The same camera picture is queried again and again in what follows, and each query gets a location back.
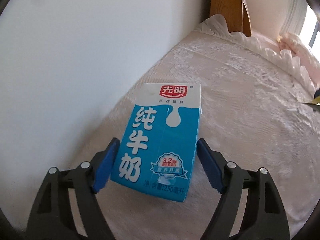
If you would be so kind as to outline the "blue white milk carton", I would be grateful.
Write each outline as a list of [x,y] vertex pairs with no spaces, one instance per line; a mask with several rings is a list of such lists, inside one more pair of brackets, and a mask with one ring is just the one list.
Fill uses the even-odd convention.
[[144,194],[183,202],[194,167],[200,114],[199,84],[142,85],[111,180]]

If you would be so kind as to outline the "green snack wrapper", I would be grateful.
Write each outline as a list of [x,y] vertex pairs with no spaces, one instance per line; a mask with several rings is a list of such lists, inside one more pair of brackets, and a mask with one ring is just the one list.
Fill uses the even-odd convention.
[[306,103],[306,105],[313,108],[315,111],[320,111],[320,96],[314,98],[312,101]]

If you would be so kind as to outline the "white lace table cover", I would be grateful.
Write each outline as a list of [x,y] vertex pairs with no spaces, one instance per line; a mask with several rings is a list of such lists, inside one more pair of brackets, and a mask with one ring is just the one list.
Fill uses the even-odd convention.
[[[222,16],[203,21],[118,101],[76,156],[74,166],[104,150],[125,131],[145,83],[199,83],[199,136],[242,168],[267,168],[294,236],[319,200],[319,114],[306,103],[315,92],[289,50],[230,33]],[[97,196],[116,239],[199,239],[219,201],[196,160],[182,203],[108,182]]]

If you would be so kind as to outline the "folded pink quilt stack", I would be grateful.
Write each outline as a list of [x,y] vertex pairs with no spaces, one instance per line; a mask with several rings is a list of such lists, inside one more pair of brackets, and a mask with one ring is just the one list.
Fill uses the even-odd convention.
[[290,50],[293,56],[300,58],[300,64],[303,65],[316,88],[319,88],[319,61],[311,52],[309,46],[305,46],[297,34],[288,32],[277,38],[280,50]]

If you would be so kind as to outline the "orange wooden headboard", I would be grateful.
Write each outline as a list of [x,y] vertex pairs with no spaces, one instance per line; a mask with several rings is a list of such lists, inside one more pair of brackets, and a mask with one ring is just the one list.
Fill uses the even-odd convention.
[[230,33],[239,31],[246,37],[252,36],[251,20],[245,0],[211,0],[210,16],[221,14]]

